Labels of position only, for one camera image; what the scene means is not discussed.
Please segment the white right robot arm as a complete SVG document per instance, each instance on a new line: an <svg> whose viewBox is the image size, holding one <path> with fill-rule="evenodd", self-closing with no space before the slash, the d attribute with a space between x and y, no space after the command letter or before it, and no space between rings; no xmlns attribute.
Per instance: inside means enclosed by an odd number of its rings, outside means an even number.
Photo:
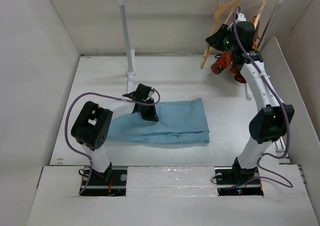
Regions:
<svg viewBox="0 0 320 226"><path fill-rule="evenodd" d="M254 47L257 24L248 21L238 9L232 22L223 24L216 33L206 38L207 44L222 54L210 67L220 74L228 66L239 83L248 84L257 106L257 114L249 123L249 141L236 157L231 171L223 176L230 180L231 188L241 187L260 179L258 168L266 150L282 136L290 135L290 122L294 107L285 104L275 92L266 73L263 57Z"/></svg>

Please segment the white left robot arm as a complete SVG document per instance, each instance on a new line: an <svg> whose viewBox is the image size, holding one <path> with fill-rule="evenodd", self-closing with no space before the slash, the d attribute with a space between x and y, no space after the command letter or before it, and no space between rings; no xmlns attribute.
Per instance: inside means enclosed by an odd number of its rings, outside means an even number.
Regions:
<svg viewBox="0 0 320 226"><path fill-rule="evenodd" d="M160 102L159 92L143 84L139 84L135 91L122 95L121 98L88 92L78 96L70 105L64 124L64 138L67 146L75 153L89 160L87 181L95 179L100 184L107 184L112 178L112 163L107 157L103 144L107 139L112 122L113 112L100 107L97 103L87 101L78 114L70 133L68 124L71 111L75 104L83 97L93 95L102 98L133 103L133 112L140 113L143 120L157 122L156 104Z"/></svg>

